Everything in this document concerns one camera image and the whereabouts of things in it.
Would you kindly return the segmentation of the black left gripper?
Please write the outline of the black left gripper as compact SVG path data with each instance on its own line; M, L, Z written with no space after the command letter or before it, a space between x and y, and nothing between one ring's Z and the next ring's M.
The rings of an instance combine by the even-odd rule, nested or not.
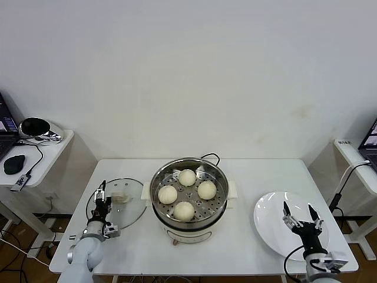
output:
M94 192L95 209L91 212L91 221L105 222L111 211L112 197L105 197L106 180L103 180Z

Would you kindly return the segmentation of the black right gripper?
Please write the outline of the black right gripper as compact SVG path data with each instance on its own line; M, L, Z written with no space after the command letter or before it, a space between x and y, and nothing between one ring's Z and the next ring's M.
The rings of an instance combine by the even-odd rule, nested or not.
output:
M288 204L283 202L283 221L292 232L300 237L304 247L304 255L324 254L325 249L322 247L318 236L322 233L323 220L319 217L317 211L308 204L311 222L300 222L290 212Z

